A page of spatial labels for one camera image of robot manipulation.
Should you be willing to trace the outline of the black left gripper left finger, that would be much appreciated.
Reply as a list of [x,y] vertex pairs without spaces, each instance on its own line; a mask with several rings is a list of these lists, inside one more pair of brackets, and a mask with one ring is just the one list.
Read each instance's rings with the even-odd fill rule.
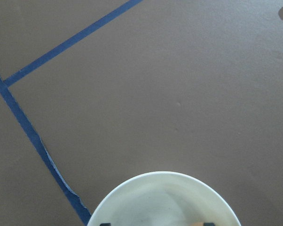
[[100,226],[111,226],[111,223],[101,223]]

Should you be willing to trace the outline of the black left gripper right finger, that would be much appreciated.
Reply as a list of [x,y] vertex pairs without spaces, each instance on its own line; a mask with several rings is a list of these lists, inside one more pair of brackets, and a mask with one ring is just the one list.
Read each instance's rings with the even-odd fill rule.
[[214,226],[213,222],[204,222],[203,226]]

